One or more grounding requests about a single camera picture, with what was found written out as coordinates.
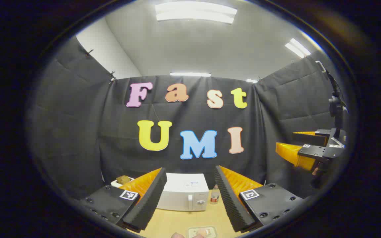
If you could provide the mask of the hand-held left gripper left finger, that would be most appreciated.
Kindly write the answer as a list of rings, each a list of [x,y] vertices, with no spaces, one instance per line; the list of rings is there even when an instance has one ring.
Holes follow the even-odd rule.
[[[165,168],[146,173],[119,188],[106,185],[80,200],[88,211],[134,232],[145,230],[167,182]]]

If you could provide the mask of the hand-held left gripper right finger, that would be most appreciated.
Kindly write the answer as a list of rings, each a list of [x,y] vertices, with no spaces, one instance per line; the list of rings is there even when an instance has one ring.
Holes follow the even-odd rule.
[[[214,177],[235,232],[266,226],[304,201],[276,183],[262,185],[223,166],[216,166]]]

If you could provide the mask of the white microwave oven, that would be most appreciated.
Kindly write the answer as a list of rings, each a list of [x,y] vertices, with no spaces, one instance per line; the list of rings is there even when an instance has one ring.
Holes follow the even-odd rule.
[[[207,209],[209,189],[203,174],[167,173],[157,209],[197,212]]]

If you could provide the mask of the clear bottle with red label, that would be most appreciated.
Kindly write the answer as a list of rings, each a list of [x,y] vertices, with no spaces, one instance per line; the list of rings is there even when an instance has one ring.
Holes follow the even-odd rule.
[[[211,204],[217,204],[220,198],[220,190],[218,188],[218,185],[214,185],[213,189],[211,190],[210,194],[210,203]]]

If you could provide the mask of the small white rectangular plate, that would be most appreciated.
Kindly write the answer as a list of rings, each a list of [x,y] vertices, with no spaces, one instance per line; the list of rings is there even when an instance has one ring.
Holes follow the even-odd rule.
[[[207,238],[217,238],[217,231],[214,226],[190,227],[186,230],[186,238],[192,238],[195,236],[197,230],[202,228],[208,229],[210,231],[210,235]]]

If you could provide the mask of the white toaster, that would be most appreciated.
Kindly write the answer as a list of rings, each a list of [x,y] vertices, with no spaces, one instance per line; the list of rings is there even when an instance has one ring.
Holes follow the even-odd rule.
[[[122,187],[123,185],[118,184],[118,183],[116,182],[116,179],[115,179],[114,181],[111,182],[111,186],[116,187],[116,188],[120,188],[120,187]]]

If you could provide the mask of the black backdrop cloth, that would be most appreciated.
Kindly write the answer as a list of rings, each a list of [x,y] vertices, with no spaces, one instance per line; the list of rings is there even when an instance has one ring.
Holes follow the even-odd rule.
[[[305,198],[311,173],[275,152],[293,132],[334,126],[332,87],[308,57],[260,83],[221,77],[146,76],[111,81],[77,39],[38,78],[26,113],[32,153],[60,189],[82,199],[119,175],[164,167],[203,173],[221,165]]]

